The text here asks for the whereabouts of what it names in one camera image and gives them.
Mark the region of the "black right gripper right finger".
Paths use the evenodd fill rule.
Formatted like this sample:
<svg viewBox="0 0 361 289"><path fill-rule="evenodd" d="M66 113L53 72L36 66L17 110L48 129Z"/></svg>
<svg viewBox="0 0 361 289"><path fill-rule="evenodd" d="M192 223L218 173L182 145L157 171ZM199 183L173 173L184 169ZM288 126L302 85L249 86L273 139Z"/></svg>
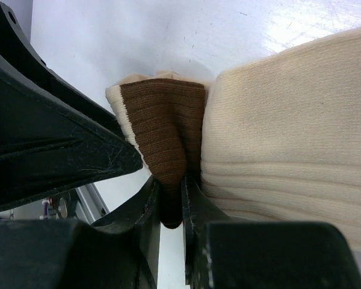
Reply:
<svg viewBox="0 0 361 289"><path fill-rule="evenodd" d="M191 288L361 288L341 232L324 222L252 222L181 182L185 281Z"/></svg>

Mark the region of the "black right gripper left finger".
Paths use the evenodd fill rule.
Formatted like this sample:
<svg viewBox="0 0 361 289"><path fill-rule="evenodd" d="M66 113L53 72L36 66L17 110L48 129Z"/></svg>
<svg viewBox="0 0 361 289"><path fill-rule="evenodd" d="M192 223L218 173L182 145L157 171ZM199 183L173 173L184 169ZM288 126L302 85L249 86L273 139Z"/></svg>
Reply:
<svg viewBox="0 0 361 289"><path fill-rule="evenodd" d="M156 288L160 184L89 225L1 220L0 288Z"/></svg>

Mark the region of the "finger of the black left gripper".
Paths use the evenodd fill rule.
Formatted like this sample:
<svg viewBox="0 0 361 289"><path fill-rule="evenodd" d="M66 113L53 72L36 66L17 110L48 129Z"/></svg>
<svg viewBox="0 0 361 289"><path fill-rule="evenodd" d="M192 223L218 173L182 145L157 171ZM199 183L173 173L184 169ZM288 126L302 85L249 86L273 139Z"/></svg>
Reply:
<svg viewBox="0 0 361 289"><path fill-rule="evenodd" d="M0 55L0 211L142 166L133 146Z"/></svg>
<svg viewBox="0 0 361 289"><path fill-rule="evenodd" d="M0 55L27 79L111 132L116 118L59 77L36 53L17 22L14 11L0 1Z"/></svg>

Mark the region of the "cream and brown sock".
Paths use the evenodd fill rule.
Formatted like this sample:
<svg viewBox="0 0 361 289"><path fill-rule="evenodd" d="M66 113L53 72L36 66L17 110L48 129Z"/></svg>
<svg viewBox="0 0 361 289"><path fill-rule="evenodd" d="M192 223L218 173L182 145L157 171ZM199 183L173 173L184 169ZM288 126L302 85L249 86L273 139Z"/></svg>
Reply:
<svg viewBox="0 0 361 289"><path fill-rule="evenodd" d="M189 173L226 214L319 220L361 251L361 28L221 72L107 88L125 139L162 184L161 221L181 223Z"/></svg>

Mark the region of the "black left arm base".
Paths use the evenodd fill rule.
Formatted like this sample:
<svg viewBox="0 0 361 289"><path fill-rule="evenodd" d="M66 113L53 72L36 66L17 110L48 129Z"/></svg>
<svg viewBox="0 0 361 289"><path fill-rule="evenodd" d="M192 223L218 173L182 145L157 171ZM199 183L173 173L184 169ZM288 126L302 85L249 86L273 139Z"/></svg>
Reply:
<svg viewBox="0 0 361 289"><path fill-rule="evenodd" d="M68 191L42 200L42 214L40 220L68 219L76 217L78 195Z"/></svg>

